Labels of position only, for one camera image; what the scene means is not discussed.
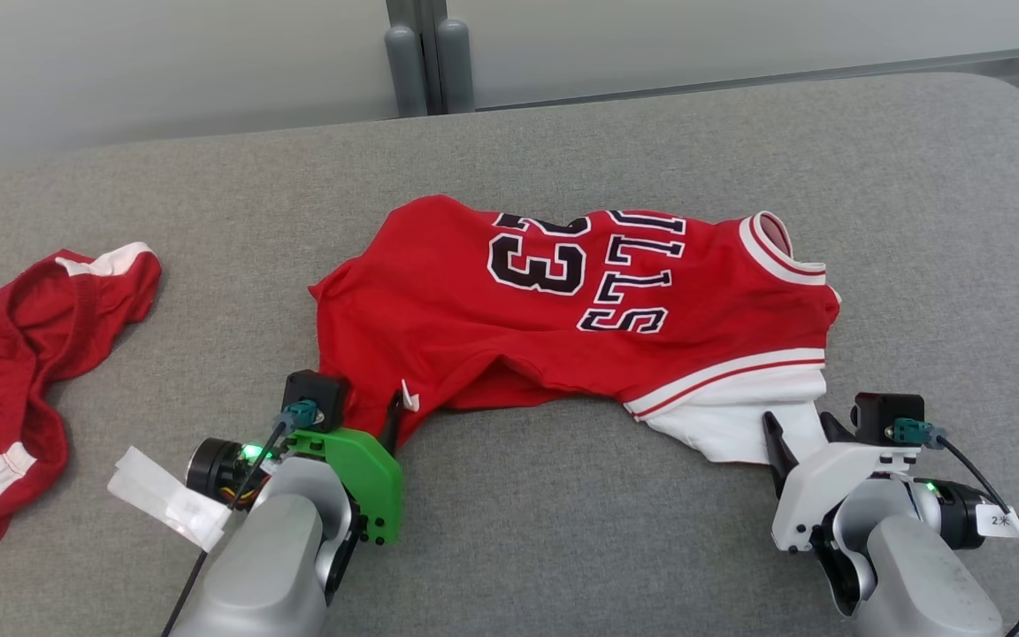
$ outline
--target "white tape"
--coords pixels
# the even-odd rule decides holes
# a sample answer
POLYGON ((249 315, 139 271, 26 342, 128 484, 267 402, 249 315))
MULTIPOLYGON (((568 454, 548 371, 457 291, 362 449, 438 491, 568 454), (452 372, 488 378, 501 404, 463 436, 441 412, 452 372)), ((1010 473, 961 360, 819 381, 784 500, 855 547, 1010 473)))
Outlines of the white tape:
POLYGON ((226 505, 184 487, 135 446, 117 461, 109 493, 162 521, 204 551, 221 539, 223 525, 230 518, 226 505))
POLYGON ((1019 517, 1012 508, 1005 513, 997 505, 978 505, 974 513, 977 516, 978 535, 1019 539, 1019 517))

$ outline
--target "red stripe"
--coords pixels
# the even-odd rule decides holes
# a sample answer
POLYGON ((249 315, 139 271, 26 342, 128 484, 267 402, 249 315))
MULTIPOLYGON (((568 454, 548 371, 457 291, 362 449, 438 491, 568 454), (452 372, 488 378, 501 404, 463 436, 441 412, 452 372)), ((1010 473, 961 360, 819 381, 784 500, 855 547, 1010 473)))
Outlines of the red stripe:
POLYGON ((775 261, 776 263, 781 263, 781 265, 784 265, 786 270, 795 271, 795 273, 797 274, 805 274, 808 275, 809 277, 819 277, 821 274, 824 273, 824 271, 809 271, 809 270, 797 269, 797 267, 789 265, 784 258, 776 257, 773 251, 769 250, 768 246, 765 245, 765 242, 761 241, 761 237, 759 234, 757 234, 757 229, 754 228, 752 221, 749 222, 749 233, 753 234, 753 240, 757 242, 757 245, 761 247, 761 250, 765 251, 765 254, 767 254, 773 261, 775 261))
POLYGON ((700 383, 696 383, 696 384, 693 384, 693 385, 691 385, 691 386, 689 386, 687 388, 684 388, 683 391, 680 391, 679 393, 676 393, 675 395, 671 396, 671 399, 663 400, 662 403, 659 403, 658 405, 655 405, 655 407, 644 409, 644 411, 639 412, 638 414, 634 414, 634 416, 636 417, 636 419, 638 419, 640 416, 643 416, 644 414, 650 414, 650 412, 654 412, 655 409, 661 409, 663 406, 672 404, 672 403, 676 402, 676 400, 682 399, 683 395, 691 393, 691 391, 696 390, 696 388, 703 387, 703 386, 705 386, 707 384, 710 384, 710 383, 714 382, 715 380, 720 380, 720 379, 723 379, 723 378, 728 378, 728 376, 733 376, 735 374, 744 374, 744 372, 756 372, 757 370, 767 370, 769 367, 807 366, 809 363, 812 363, 812 364, 818 363, 818 364, 821 364, 821 366, 823 366, 824 359, 783 360, 781 363, 765 363, 764 366, 743 367, 740 370, 733 370, 732 372, 725 372, 725 374, 720 374, 718 376, 714 376, 714 378, 711 378, 711 379, 704 379, 700 383))

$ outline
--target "white label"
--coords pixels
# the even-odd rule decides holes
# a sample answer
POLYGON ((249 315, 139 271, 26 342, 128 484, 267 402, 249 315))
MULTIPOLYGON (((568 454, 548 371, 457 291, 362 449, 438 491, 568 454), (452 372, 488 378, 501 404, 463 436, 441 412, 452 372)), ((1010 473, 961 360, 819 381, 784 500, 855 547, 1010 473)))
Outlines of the white label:
POLYGON ((997 505, 978 505, 974 512, 977 515, 978 535, 1019 539, 1019 517, 1011 508, 1005 513, 997 505))

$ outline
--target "white cabinet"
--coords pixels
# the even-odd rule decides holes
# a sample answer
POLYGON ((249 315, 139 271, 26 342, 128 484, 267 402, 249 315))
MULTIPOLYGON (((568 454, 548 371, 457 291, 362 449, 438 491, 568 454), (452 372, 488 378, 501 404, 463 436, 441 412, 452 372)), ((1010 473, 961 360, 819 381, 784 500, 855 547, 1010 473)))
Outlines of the white cabinet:
POLYGON ((1019 0, 447 0, 478 108, 1019 49, 1019 0))
POLYGON ((395 116, 383 0, 0 0, 0 166, 395 116))

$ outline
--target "white wall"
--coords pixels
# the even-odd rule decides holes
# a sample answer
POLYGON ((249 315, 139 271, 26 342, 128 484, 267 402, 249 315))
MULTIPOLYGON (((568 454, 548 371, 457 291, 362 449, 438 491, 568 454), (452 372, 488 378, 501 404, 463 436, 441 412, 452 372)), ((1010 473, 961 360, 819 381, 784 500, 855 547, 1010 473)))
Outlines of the white wall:
POLYGON ((479 108, 1019 49, 1019 0, 447 0, 479 108))
POLYGON ((0 166, 396 114, 384 0, 0 0, 0 166))

